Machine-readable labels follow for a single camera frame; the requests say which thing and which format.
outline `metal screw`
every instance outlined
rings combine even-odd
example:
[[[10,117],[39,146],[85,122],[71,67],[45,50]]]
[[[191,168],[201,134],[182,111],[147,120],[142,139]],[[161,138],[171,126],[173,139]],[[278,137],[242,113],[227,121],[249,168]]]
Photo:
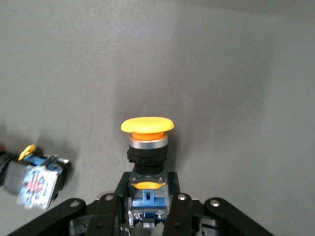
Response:
[[[215,199],[212,199],[212,200],[210,201],[210,204],[211,204],[211,206],[213,206],[213,207],[218,207],[218,206],[220,206],[220,203],[219,203],[217,200],[215,200]]]
[[[108,194],[106,197],[105,197],[105,200],[107,201],[110,201],[114,198],[114,196],[112,194]]]
[[[157,218],[158,218],[159,220],[161,220],[161,219],[164,218],[164,215],[163,215],[163,214],[157,214]]]
[[[178,199],[181,200],[181,201],[183,201],[183,200],[186,199],[186,195],[185,195],[185,194],[182,194],[182,193],[179,194],[177,197],[178,197]]]
[[[74,200],[71,204],[70,207],[76,207],[79,205],[79,202],[77,200]]]
[[[141,220],[141,219],[142,219],[142,215],[141,215],[140,213],[135,213],[135,214],[134,214],[134,218],[135,218],[136,220]]]

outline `gray background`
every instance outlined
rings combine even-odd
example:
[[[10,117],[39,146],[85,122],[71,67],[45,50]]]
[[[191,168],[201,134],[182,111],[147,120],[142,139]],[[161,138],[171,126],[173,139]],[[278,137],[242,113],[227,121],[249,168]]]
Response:
[[[278,236],[315,231],[315,3],[0,2],[0,143],[72,161],[56,204],[131,170],[121,123],[175,122],[170,169]],[[42,213],[0,190],[0,235]]]

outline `blue contact block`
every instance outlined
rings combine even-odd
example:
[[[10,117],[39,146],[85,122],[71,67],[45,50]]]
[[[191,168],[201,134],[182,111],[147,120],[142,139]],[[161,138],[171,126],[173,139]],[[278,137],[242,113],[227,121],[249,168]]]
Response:
[[[133,207],[165,207],[165,198],[155,198],[154,189],[143,189],[142,198],[132,199]]]

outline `yellow mushroom push button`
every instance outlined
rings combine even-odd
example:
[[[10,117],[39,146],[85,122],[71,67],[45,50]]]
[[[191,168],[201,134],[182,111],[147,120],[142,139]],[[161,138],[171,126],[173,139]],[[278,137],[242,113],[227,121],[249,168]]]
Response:
[[[163,138],[164,132],[174,128],[174,123],[164,117],[138,117],[124,121],[121,129],[132,133],[132,137],[139,141],[151,141]]]
[[[173,128],[173,121],[163,117],[132,118],[122,123],[121,130],[131,133],[127,155],[138,173],[155,174],[163,170],[168,144],[165,132]]]
[[[165,131],[174,128],[170,119],[163,117],[139,117],[123,122],[121,129],[131,133],[130,146],[138,149],[154,149],[167,145]]]

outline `yellow button cap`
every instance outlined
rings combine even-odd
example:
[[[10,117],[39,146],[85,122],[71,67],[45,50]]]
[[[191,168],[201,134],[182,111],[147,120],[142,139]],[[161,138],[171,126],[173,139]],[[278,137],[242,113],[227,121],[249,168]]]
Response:
[[[121,130],[132,133],[136,140],[157,140],[164,136],[164,132],[174,128],[174,123],[163,117],[138,117],[125,120]]]

